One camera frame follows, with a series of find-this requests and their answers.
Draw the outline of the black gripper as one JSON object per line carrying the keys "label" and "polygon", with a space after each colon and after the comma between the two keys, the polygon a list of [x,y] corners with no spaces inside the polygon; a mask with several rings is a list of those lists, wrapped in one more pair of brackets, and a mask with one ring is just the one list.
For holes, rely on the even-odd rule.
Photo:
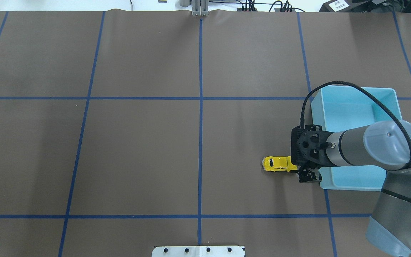
{"label": "black gripper", "polygon": [[323,178],[317,169],[333,166],[328,157],[320,157],[319,159],[304,158],[304,160],[304,169],[298,170],[299,183],[320,183]]}

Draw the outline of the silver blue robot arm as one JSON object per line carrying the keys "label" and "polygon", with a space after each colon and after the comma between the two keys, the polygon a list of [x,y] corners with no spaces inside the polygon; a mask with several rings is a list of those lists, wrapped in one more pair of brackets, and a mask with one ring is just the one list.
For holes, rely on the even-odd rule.
{"label": "silver blue robot arm", "polygon": [[299,181],[321,181],[313,173],[324,167],[378,166],[386,171],[370,217],[366,239],[393,257],[411,255],[411,124],[380,121],[341,132],[319,125],[294,127],[291,159]]}

